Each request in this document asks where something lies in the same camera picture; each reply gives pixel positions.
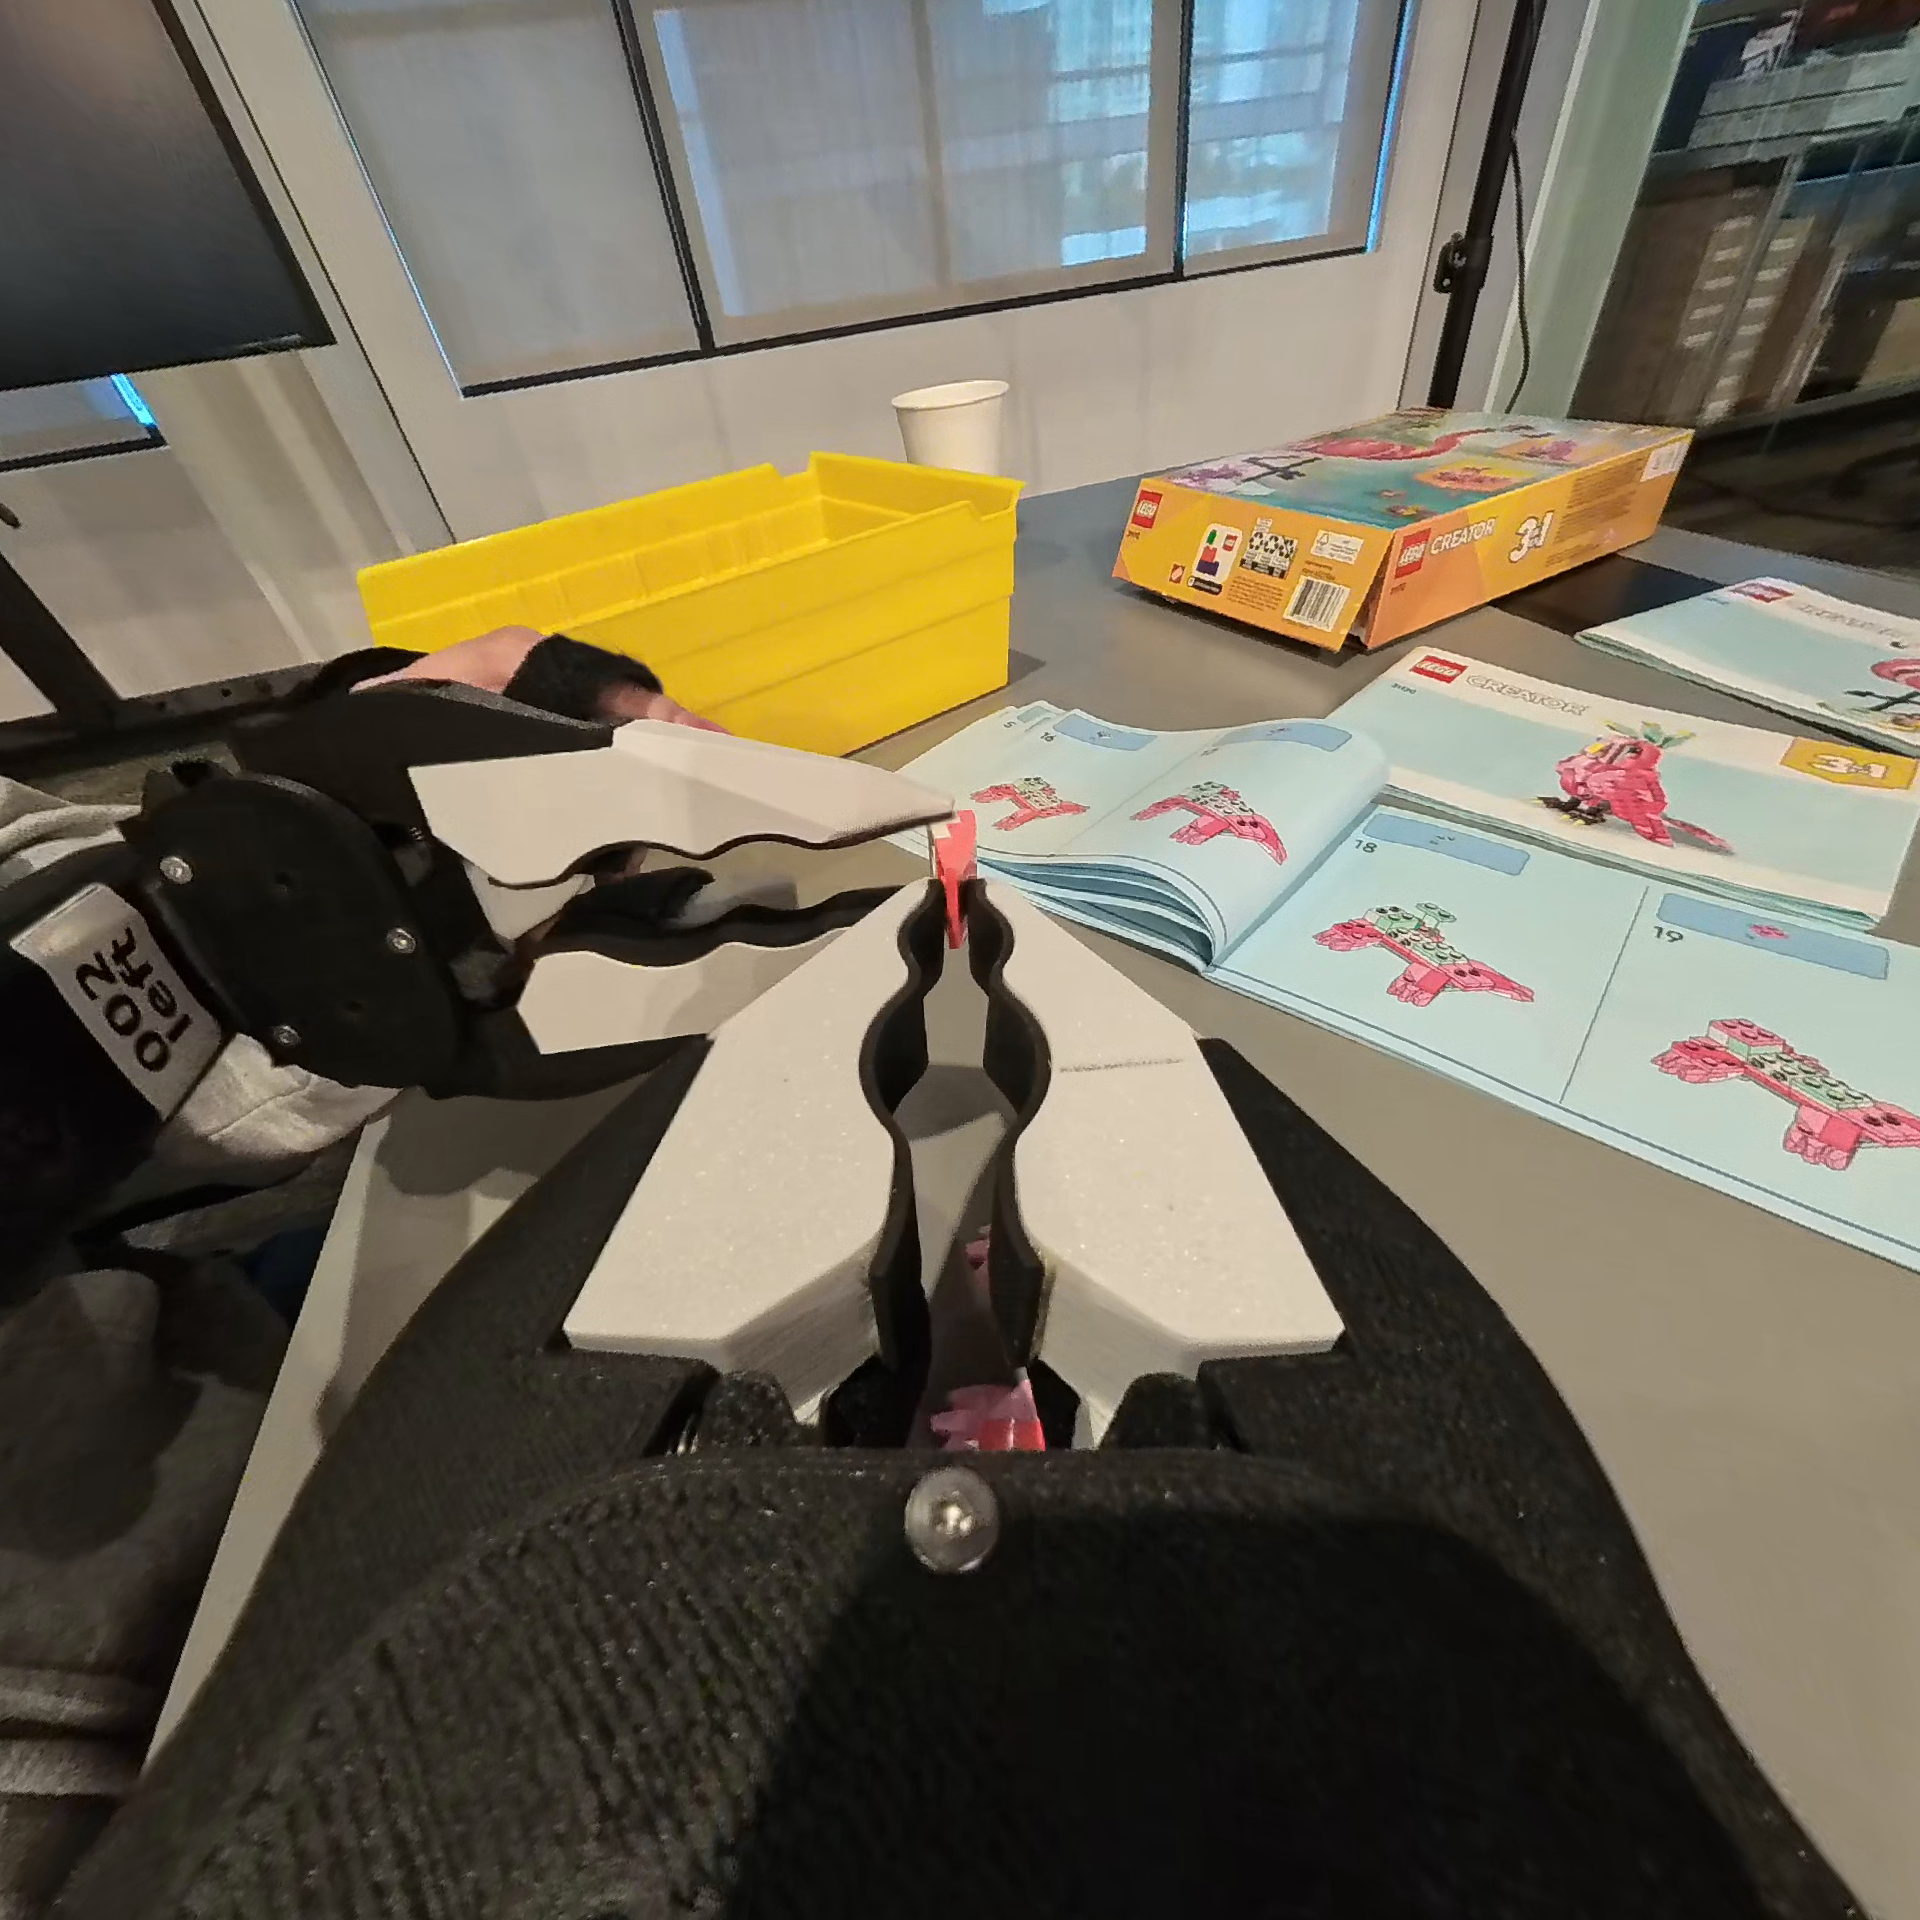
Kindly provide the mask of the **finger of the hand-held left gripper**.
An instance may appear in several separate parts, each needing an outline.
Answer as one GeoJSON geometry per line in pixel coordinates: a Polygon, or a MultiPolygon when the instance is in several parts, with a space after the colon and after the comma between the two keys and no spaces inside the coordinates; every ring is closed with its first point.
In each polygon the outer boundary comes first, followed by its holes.
{"type": "Polygon", "coordinates": [[[705,881],[671,925],[567,903],[510,1010],[513,1085],[881,1085],[904,1015],[904,890],[795,904],[705,881]]]}
{"type": "Polygon", "coordinates": [[[558,893],[609,856],[709,860],[747,844],[831,854],[947,822],[947,790],[855,758],[562,716],[449,721],[409,769],[409,835],[501,893],[558,893]]]}

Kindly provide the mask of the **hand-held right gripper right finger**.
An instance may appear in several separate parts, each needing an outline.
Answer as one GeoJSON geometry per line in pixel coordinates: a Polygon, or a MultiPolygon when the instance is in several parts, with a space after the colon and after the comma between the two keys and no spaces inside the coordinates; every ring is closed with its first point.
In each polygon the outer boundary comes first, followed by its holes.
{"type": "Polygon", "coordinates": [[[1342,1316],[1196,1028],[1003,881],[968,893],[993,1162],[988,1302],[1068,1445],[1145,1378],[1328,1357],[1342,1316]]]}

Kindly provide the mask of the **pink brick animal model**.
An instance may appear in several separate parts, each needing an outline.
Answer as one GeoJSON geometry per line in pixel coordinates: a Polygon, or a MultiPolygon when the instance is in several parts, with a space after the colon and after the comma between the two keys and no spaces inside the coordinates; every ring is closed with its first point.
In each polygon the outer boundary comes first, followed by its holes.
{"type": "Polygon", "coordinates": [[[934,1297],[925,1427],[947,1455],[1046,1455],[1038,1396],[1003,1346],[988,1297],[993,1230],[969,1236],[934,1297]]]}

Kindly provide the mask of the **grey desk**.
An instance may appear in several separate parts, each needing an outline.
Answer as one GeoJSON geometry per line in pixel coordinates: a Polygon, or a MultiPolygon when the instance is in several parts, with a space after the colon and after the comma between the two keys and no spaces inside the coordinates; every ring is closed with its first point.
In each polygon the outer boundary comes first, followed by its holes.
{"type": "MultiPolygon", "coordinates": [[[[1003,699],[1212,728],[1323,716],[1385,657],[1305,660],[1122,590],[1134,479],[1027,497],[1016,684],[868,748],[925,756],[1003,699]]],[[[1227,1040],[1477,1275],[1572,1405],[1747,1750],[1870,1918],[1918,1918],[1918,1278],[1427,1073],[1075,935],[1227,1040]]],[[[968,979],[908,1101],[925,1258],[998,1136],[968,979]]],[[[215,1669],[377,1360],[625,1091],[404,1098],[359,1139],[149,1747],[215,1669]]]]}

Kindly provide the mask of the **person's left hand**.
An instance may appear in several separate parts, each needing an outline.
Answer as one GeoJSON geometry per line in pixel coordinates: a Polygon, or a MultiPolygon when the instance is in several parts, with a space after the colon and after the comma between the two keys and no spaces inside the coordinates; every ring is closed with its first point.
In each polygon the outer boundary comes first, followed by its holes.
{"type": "Polygon", "coordinates": [[[695,731],[724,731],[712,718],[677,704],[659,680],[629,657],[577,636],[540,634],[533,626],[496,626],[438,655],[409,660],[390,673],[359,680],[353,689],[432,684],[469,686],[523,710],[570,721],[629,726],[659,721],[695,731]]]}

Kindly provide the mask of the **yellow storage bin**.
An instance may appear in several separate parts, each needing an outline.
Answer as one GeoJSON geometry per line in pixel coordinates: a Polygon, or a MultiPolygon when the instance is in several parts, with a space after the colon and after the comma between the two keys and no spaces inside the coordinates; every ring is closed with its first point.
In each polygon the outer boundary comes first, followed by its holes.
{"type": "Polygon", "coordinates": [[[1010,684],[1022,485],[818,452],[357,575],[373,639],[540,626],[722,728],[855,756],[1010,684]]]}

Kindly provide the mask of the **open light blue instruction booklet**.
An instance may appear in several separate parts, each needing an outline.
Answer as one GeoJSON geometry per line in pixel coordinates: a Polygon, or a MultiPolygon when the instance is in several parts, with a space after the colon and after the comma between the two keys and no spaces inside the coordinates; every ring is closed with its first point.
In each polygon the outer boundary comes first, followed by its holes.
{"type": "Polygon", "coordinates": [[[1918,946],[1406,811],[1328,718],[1034,704],[904,773],[1062,921],[1918,1268],[1918,946]]]}

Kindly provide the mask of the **white paper cup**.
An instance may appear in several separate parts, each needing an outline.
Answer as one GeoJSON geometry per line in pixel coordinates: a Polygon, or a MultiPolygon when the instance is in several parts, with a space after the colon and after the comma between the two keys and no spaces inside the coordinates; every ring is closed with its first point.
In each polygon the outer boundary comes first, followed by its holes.
{"type": "Polygon", "coordinates": [[[893,400],[908,464],[1003,478],[1007,378],[954,378],[893,400]]]}

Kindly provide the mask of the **parrot cover instruction booklet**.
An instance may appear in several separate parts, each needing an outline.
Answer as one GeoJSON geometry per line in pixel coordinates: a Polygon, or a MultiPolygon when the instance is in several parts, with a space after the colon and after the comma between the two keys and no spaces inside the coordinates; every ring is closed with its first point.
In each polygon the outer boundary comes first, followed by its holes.
{"type": "Polygon", "coordinates": [[[1424,646],[1328,712],[1389,790],[1460,822],[1695,893],[1884,925],[1918,762],[1636,706],[1424,646]]]}

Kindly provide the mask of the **person's grey hoodie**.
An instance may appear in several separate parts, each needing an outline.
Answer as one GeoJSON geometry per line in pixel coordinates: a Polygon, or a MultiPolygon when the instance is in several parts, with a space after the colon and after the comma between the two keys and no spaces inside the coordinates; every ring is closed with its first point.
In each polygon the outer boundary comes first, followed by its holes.
{"type": "Polygon", "coordinates": [[[234,1262],[2,1285],[2,1918],[138,1785],[283,1352],[234,1262]]]}

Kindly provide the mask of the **orange brick set box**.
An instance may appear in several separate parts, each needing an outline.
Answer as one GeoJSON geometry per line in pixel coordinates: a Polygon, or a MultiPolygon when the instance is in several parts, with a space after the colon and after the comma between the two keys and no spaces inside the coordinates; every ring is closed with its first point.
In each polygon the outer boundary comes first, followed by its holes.
{"type": "Polygon", "coordinates": [[[1115,581],[1373,655],[1649,540],[1692,440],[1689,426],[1403,408],[1144,478],[1115,581]]]}

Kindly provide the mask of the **black monitor screen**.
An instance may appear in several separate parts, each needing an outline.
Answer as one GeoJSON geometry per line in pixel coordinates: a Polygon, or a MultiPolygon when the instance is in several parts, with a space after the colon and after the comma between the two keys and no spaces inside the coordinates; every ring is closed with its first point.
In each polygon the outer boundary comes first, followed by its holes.
{"type": "Polygon", "coordinates": [[[2,5],[2,391],[326,350],[173,5],[2,5]]]}

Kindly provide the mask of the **flamingo cover instruction booklet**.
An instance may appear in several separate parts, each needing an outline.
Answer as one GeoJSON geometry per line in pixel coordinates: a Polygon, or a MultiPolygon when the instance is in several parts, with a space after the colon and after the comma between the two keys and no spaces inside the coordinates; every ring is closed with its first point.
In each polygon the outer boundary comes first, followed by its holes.
{"type": "Polygon", "coordinates": [[[1576,645],[1868,748],[1918,756],[1918,616],[1758,579],[1600,622],[1576,645]]]}

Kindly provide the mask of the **black tripod pole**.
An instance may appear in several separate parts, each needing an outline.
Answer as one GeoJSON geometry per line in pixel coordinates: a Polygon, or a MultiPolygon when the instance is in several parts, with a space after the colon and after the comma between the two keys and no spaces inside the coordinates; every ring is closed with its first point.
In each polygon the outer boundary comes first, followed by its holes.
{"type": "Polygon", "coordinates": [[[1502,184],[1508,181],[1508,159],[1520,155],[1520,125],[1542,47],[1544,10],[1547,5],[1511,5],[1495,93],[1473,151],[1477,176],[1465,220],[1440,243],[1434,258],[1434,294],[1442,300],[1442,324],[1427,375],[1427,406],[1440,412],[1455,403],[1465,369],[1471,332],[1495,250],[1502,184]]]}

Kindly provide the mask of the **metal storage shelf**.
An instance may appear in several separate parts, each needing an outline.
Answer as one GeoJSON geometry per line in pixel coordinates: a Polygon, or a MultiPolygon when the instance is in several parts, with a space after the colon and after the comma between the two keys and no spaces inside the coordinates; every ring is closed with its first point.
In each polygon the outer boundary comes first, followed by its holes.
{"type": "Polygon", "coordinates": [[[1714,429],[1918,397],[1918,5],[1692,5],[1572,400],[1714,429]]]}

